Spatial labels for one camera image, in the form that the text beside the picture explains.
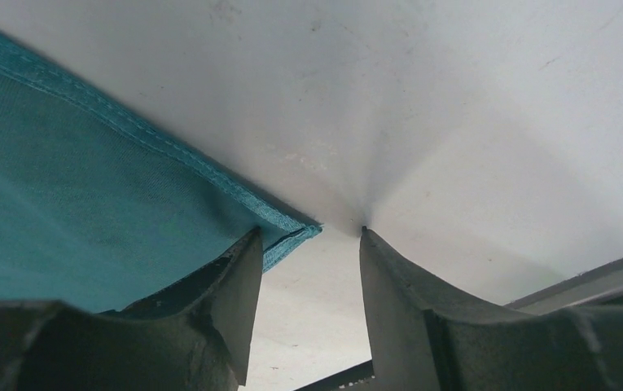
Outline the teal cloth napkin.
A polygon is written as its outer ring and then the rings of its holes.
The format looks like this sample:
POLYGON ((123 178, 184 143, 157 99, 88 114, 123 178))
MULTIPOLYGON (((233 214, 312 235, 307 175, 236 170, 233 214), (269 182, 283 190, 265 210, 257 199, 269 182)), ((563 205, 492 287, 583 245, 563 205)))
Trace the teal cloth napkin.
POLYGON ((0 300, 118 309, 255 227, 265 270, 321 230, 0 33, 0 300))

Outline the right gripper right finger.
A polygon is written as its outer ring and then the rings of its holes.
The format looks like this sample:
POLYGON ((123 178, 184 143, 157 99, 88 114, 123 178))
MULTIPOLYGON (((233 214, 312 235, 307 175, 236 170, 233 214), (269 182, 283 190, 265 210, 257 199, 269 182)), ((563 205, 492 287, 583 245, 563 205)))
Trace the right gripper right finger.
POLYGON ((374 390, 623 390, 623 305, 508 309, 369 229, 360 271, 374 390))

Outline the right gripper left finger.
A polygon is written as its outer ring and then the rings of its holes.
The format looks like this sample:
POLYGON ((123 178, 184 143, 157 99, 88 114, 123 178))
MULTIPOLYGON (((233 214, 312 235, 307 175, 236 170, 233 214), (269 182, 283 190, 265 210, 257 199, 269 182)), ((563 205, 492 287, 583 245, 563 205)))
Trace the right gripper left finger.
POLYGON ((0 301, 0 390, 236 390, 248 377, 262 263, 253 229, 120 311, 0 301))

